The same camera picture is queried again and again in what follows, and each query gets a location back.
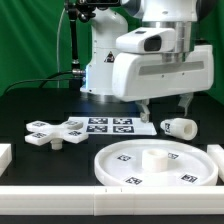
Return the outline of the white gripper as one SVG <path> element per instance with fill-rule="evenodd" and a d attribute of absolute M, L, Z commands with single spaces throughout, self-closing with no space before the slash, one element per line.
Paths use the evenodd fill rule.
<path fill-rule="evenodd" d="M 211 45 L 196 46 L 184 62 L 165 63 L 161 54 L 120 53 L 114 61 L 112 92 L 122 101 L 137 101 L 140 119 L 148 123 L 148 99 L 181 94 L 178 106 L 187 116 L 194 97 L 189 92 L 208 90 L 213 80 Z"/>

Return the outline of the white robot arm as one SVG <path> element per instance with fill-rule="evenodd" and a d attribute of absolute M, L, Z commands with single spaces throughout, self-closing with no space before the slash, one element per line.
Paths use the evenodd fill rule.
<path fill-rule="evenodd" d="M 91 6 L 92 58 L 81 91 L 99 100 L 134 101 L 142 121 L 149 100 L 180 95 L 187 108 L 214 80 L 210 45 L 191 44 L 202 0 L 80 0 Z"/>

